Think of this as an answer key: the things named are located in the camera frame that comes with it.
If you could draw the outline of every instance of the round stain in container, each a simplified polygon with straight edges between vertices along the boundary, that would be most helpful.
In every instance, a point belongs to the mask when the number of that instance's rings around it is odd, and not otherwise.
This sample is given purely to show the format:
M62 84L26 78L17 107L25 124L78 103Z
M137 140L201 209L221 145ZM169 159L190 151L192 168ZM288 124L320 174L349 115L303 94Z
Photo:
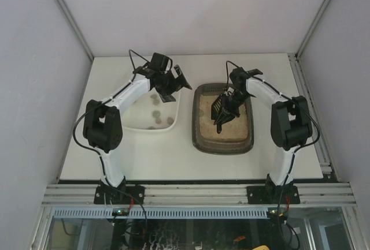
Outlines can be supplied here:
M172 118L172 117L168 117L168 118L167 118L167 123L168 123L168 125L170 125L170 126L174 123L174 121L175 121L175 120L173 120L173 118Z
M154 110L151 114L154 118L158 118L161 115L161 113L158 110Z

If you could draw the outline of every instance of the gray wall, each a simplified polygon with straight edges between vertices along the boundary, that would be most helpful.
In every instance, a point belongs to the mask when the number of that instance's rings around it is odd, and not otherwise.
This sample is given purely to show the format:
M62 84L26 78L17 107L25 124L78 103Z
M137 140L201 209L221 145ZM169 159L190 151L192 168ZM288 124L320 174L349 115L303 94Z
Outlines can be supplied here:
M26 249L90 70L53 0L0 0L0 248Z
M333 0L302 57L335 165L370 226L370 0Z

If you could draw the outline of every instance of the brown rectangular tray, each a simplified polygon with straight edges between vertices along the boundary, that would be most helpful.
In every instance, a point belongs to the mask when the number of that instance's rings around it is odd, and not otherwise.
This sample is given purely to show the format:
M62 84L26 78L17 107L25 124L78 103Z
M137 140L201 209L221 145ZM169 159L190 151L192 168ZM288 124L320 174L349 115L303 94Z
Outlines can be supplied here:
M193 100L193 118L192 118L192 138L193 145L196 149L210 154L219 155L237 155L247 153L253 148L254 135L253 135L253 113L251 108L250 98L245 101L245 109L247 114L248 136L244 140L238 141L220 141L205 139L201 135L199 128L199 101L201 95L220 95L226 84L212 83L202 84L194 92Z

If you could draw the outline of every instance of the white wall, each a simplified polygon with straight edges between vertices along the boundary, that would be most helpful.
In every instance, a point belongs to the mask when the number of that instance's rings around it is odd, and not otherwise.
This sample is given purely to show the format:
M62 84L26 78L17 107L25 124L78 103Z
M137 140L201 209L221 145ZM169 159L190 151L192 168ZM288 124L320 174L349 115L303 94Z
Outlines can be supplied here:
M370 227L370 0L333 0L302 62L339 174Z
M54 0L0 0L0 248L26 249L90 62Z
M66 0L95 56L293 53L323 0Z

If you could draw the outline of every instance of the white tabletop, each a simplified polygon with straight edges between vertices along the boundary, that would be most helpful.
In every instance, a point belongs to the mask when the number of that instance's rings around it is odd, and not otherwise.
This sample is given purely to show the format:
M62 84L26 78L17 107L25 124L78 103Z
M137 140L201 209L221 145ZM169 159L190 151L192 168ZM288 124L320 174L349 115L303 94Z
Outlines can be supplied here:
M254 146L242 155L212 155L198 151L191 140L191 113L195 89L206 83L226 81L225 61L244 69L258 68L279 91L298 95L287 54L185 55L172 56L193 90L182 89L175 126L163 133L124 130L118 147L127 180L242 180L265 179L273 164L276 146L270 135L271 111L252 98ZM142 65L139 58L136 65ZM96 58L82 100L79 116L90 99L101 100L131 75L128 57ZM81 123L77 138L82 136ZM300 150L294 178L322 178L314 146ZM102 174L97 154L78 147L73 139L62 168L61 180L98 180Z

